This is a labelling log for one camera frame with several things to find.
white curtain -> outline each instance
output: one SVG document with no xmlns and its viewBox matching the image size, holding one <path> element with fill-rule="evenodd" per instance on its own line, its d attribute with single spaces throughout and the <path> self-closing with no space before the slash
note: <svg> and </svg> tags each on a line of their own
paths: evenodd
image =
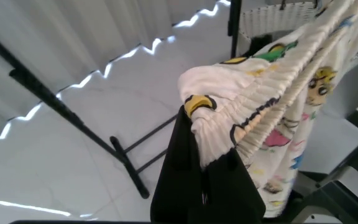
<svg viewBox="0 0 358 224">
<path fill-rule="evenodd" d="M 0 42 L 55 93 L 136 45 L 152 48 L 172 25 L 216 0 L 0 0 Z M 0 133 L 39 100 L 8 77 L 0 57 Z"/>
</svg>

white cloth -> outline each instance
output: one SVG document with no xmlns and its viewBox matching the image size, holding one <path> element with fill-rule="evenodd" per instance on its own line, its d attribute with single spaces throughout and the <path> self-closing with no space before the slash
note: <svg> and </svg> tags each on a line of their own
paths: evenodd
<svg viewBox="0 0 358 224">
<path fill-rule="evenodd" d="M 358 0 L 318 17 L 252 58 L 192 68 L 178 81 L 206 167 L 237 149 L 267 211 L 281 214 L 326 95 L 358 52 Z"/>
</svg>

white tile floor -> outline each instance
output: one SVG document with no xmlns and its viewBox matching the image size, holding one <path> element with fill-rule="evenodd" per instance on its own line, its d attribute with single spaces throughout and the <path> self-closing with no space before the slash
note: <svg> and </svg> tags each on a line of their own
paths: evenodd
<svg viewBox="0 0 358 224">
<path fill-rule="evenodd" d="M 245 7 L 260 6 L 246 2 Z M 229 8 L 217 6 L 214 17 L 199 14 L 194 26 L 175 28 L 176 39 L 160 43 L 155 55 L 139 49 L 113 62 L 107 78 L 94 73 L 84 88 L 63 91 L 62 100 L 105 141 L 114 135 L 124 148 L 131 145 L 178 111 L 181 73 L 228 58 Z M 340 150 L 340 156 L 331 156 L 340 160 L 358 144 L 358 130 L 342 118 L 319 119 L 305 169 L 313 170 L 320 161 L 319 169 L 328 170 L 333 163 L 321 160 L 325 151 Z M 129 153 L 136 167 L 166 148 L 172 128 L 173 123 Z M 353 137 L 336 142 L 326 133 Z M 151 193 L 162 162 L 141 173 Z M 0 141 L 0 224 L 20 219 L 147 221 L 151 199 L 140 197 L 115 158 L 45 105 L 30 121 L 13 121 Z"/>
</svg>

metal rack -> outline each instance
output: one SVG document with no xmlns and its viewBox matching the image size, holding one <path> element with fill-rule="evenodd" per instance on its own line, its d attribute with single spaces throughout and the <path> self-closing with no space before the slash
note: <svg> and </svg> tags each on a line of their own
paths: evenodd
<svg viewBox="0 0 358 224">
<path fill-rule="evenodd" d="M 90 139 L 92 139 L 96 144 L 98 144 L 100 147 L 110 153 L 118 161 L 123 163 L 142 198 L 146 199 L 150 196 L 150 193 L 144 185 L 142 179 L 140 179 L 139 174 L 148 166 L 160 159 L 163 155 L 165 155 L 167 150 L 162 151 L 160 154 L 146 162 L 138 169 L 135 169 L 131 160 L 127 157 L 127 153 L 133 150 L 133 148 L 137 147 L 142 142 L 144 142 L 146 139 L 154 135 L 156 132 L 164 128 L 166 125 L 174 121 L 177 117 L 176 115 L 168 119 L 166 122 L 155 128 L 148 134 L 146 134 L 144 137 L 136 141 L 127 149 L 123 149 L 118 139 L 114 136 L 111 136 L 110 142 L 115 148 L 113 149 L 109 144 L 104 142 L 98 135 L 96 135 L 92 130 L 90 130 L 90 128 L 88 128 L 85 123 L 69 109 L 69 107 L 67 107 L 62 101 L 60 101 L 44 84 L 42 84 L 35 77 L 35 75 L 29 69 L 27 69 L 20 61 L 18 61 L 18 59 L 16 59 L 15 56 L 13 56 L 13 54 L 11 54 L 10 51 L 8 51 L 8 49 L 5 48 L 1 43 L 0 56 L 13 67 L 13 70 L 9 72 L 9 76 L 11 78 L 15 79 L 15 81 L 20 83 L 24 88 L 26 88 L 35 96 L 40 98 L 46 105 L 51 107 L 51 109 L 56 111 L 60 116 L 66 119 L 74 127 L 87 135 Z"/>
</svg>

sunlight strip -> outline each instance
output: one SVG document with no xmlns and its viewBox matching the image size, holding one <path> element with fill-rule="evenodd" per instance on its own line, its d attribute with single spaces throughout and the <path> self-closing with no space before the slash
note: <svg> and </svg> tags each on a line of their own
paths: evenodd
<svg viewBox="0 0 358 224">
<path fill-rule="evenodd" d="M 225 6 L 230 6 L 230 1 L 227 1 L 227 0 L 219 0 L 218 2 L 224 4 Z M 200 14 L 203 14 L 203 15 L 207 15 L 207 16 L 212 17 L 212 16 L 215 16 L 215 15 L 216 15 L 216 13 L 218 12 L 218 10 L 219 10 L 219 7 L 218 7 L 217 4 L 215 4 L 214 9 L 213 9 L 212 11 L 209 11 L 209 10 L 207 10 L 207 9 L 203 9 L 203 10 L 201 10 L 199 13 L 200 13 Z M 196 22 L 198 19 L 199 19 L 199 15 L 198 15 L 198 13 L 196 13 L 189 21 L 180 22 L 180 23 L 178 23 L 175 27 L 191 27 L 191 26 L 193 26 L 193 25 L 195 24 L 195 22 Z M 176 39 L 175 36 L 172 35 L 172 36 L 170 36 L 170 37 L 167 38 L 167 41 L 168 41 L 168 43 L 173 43 L 173 42 L 175 41 L 175 39 Z M 155 40 L 153 41 L 152 49 L 151 49 L 151 50 L 148 49 L 148 48 L 146 48 L 146 47 L 144 47 L 144 46 L 143 46 L 142 48 L 143 48 L 143 50 L 145 50 L 145 51 L 146 51 L 147 53 L 149 53 L 150 55 L 154 55 L 155 49 L 157 48 L 158 44 L 161 43 L 161 42 L 162 42 L 162 41 L 161 41 L 160 39 L 155 39 Z M 128 52 L 128 53 L 126 53 L 126 54 L 120 56 L 120 57 L 117 58 L 117 59 L 115 59 L 114 62 L 117 62 L 118 60 L 123 59 L 123 58 L 130 58 L 130 57 L 134 56 L 135 53 L 139 50 L 139 48 L 140 48 L 140 46 L 134 48 L 134 49 L 131 50 L 130 52 Z M 108 63 L 108 64 L 106 65 L 106 69 L 105 69 L 104 74 L 103 74 L 103 77 L 104 77 L 104 78 L 107 78 L 107 77 L 108 77 L 108 75 L 109 75 L 110 72 L 111 72 L 112 66 L 113 66 L 113 62 L 110 62 L 110 63 Z M 91 78 L 92 78 L 92 74 L 89 74 L 84 80 L 82 80 L 82 82 L 81 82 L 80 84 L 74 84 L 74 85 L 69 86 L 68 88 L 71 88 L 71 87 L 73 87 L 73 88 L 83 88 L 83 87 L 91 80 Z M 56 94 L 56 97 L 57 97 L 59 100 L 62 100 L 62 93 L 61 93 L 61 92 L 57 93 L 57 94 Z M 30 119 L 32 119 L 32 118 L 34 117 L 34 114 L 35 114 L 40 108 L 41 108 L 41 104 L 38 104 L 37 106 L 35 106 L 34 108 L 32 108 L 32 109 L 29 111 L 29 113 L 27 114 L 26 117 L 20 116 L 20 117 L 15 118 L 15 119 L 18 119 L 18 120 L 21 120 L 21 121 L 29 121 Z M 1 135 L 0 135 L 0 139 L 5 139 L 5 137 L 7 136 L 7 134 L 8 134 L 8 132 L 9 132 L 10 128 L 11 128 L 11 123 L 8 122 L 8 123 L 5 125 L 3 131 L 2 131 L 2 133 L 1 133 Z"/>
<path fill-rule="evenodd" d="M 59 211 L 59 210 L 54 210 L 54 209 L 49 209 L 49 208 L 40 208 L 40 207 L 31 206 L 31 205 L 20 205 L 20 204 L 4 202 L 4 201 L 0 201 L 0 205 L 12 206 L 12 207 L 18 207 L 18 208 L 27 208 L 27 209 L 37 210 L 37 211 L 41 211 L 41 212 L 48 212 L 48 213 L 64 215 L 66 217 L 69 217 L 71 215 L 68 212 L 63 212 L 63 211 Z"/>
</svg>

